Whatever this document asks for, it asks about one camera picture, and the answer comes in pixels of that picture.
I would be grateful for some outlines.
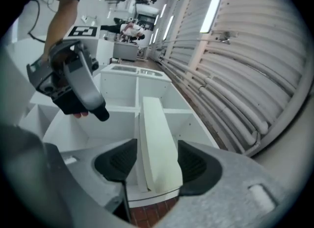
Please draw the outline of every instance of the cable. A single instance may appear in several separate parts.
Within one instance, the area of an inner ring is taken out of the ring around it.
[[[53,13],[56,13],[57,11],[54,11],[50,6],[54,3],[54,0],[47,0],[47,1],[45,1],[45,0],[40,0],[40,1],[42,1],[44,4],[46,4],[47,5],[47,8],[50,10],[50,11],[52,11]]]
[[[36,40],[36,41],[45,43],[45,41],[36,38],[36,37],[32,34],[32,31],[34,30],[34,28],[36,27],[37,22],[38,22],[38,18],[39,18],[39,14],[40,14],[40,4],[39,4],[39,1],[38,1],[38,0],[31,0],[31,1],[34,1],[34,2],[37,3],[37,6],[38,6],[38,13],[37,13],[37,17],[36,17],[36,21],[35,21],[34,26],[31,28],[31,30],[30,30],[27,34],[28,34],[33,40]]]
[[[36,27],[37,22],[38,22],[38,19],[39,19],[39,15],[40,15],[40,3],[39,3],[38,0],[30,0],[30,1],[34,1],[34,2],[37,3],[37,6],[38,6],[38,13],[37,13],[37,17],[36,17],[36,21],[35,21],[35,23],[34,23],[34,26],[31,28],[31,30],[30,30],[27,34],[28,34],[33,40],[39,41],[39,42],[41,42],[41,43],[45,43],[44,40],[38,39],[38,38],[36,38],[36,37],[32,34],[32,31],[33,31],[34,28]],[[45,0],[40,0],[40,1],[42,1],[43,3],[45,3],[45,4],[47,5],[47,8],[48,8],[49,10],[51,10],[51,11],[54,12],[54,13],[56,13],[56,11],[54,11],[54,10],[50,7],[50,5],[52,5],[52,4],[54,3],[54,0],[47,0],[47,1],[45,1]]]

